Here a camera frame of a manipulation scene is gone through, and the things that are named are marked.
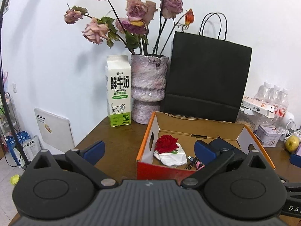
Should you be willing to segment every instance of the floor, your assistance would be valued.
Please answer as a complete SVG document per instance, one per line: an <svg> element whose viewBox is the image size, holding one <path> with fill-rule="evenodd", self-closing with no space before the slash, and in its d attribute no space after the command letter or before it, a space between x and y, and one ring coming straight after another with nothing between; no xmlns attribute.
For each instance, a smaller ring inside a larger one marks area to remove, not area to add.
<svg viewBox="0 0 301 226"><path fill-rule="evenodd" d="M16 165L11 154L6 154L6 158L9 164ZM17 213L11 197L14 186L10 183L10 179L12 176L22 175L22 173L21 168L10 167L5 158L0 160L0 226L7 226Z"/></svg>

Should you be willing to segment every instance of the milk carton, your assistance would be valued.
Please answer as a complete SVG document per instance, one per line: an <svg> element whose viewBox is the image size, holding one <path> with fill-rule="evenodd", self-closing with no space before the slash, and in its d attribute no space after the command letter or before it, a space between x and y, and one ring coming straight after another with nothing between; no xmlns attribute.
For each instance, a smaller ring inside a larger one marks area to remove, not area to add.
<svg viewBox="0 0 301 226"><path fill-rule="evenodd" d="M131 66L127 56L107 57L106 88L111 127L131 124Z"/></svg>

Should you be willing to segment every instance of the yellow apple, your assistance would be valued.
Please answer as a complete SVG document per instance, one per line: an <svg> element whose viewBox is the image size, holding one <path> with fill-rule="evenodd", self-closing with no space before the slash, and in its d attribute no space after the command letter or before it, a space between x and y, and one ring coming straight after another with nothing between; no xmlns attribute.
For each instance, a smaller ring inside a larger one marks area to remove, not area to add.
<svg viewBox="0 0 301 226"><path fill-rule="evenodd" d="M300 139L296 136L290 136L285 142L285 147L289 152L295 152L298 149Z"/></svg>

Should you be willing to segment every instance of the water bottle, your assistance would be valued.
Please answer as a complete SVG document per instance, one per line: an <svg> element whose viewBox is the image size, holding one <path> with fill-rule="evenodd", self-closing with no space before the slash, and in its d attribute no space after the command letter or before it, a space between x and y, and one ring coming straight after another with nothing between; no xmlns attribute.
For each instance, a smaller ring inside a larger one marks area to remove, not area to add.
<svg viewBox="0 0 301 226"><path fill-rule="evenodd" d="M266 99L266 102L274 106L275 110L279 107L280 104L280 100L278 98L279 92L280 92L280 87L274 85L273 88L270 88L268 92L268 97Z"/></svg>
<svg viewBox="0 0 301 226"><path fill-rule="evenodd" d="M288 90L283 88L282 91L279 93L279 107L277 110L277 115L284 117L285 113L287 111L288 108Z"/></svg>
<svg viewBox="0 0 301 226"><path fill-rule="evenodd" d="M264 82L264 84L259 87L257 94L255 94L254 96L254 99L266 102L270 88L271 85L267 82Z"/></svg>

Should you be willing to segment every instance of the vase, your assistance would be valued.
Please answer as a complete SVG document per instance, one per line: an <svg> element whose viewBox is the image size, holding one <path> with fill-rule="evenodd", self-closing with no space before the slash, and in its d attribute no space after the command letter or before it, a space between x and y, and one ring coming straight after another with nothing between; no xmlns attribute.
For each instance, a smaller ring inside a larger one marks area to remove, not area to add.
<svg viewBox="0 0 301 226"><path fill-rule="evenodd" d="M132 118L135 122L147 125L154 111L160 110L159 102L142 102L134 100Z"/></svg>
<svg viewBox="0 0 301 226"><path fill-rule="evenodd" d="M133 120L148 124L152 113L160 109L160 101L165 97L168 57L135 54L131 60L131 97L135 99Z"/></svg>

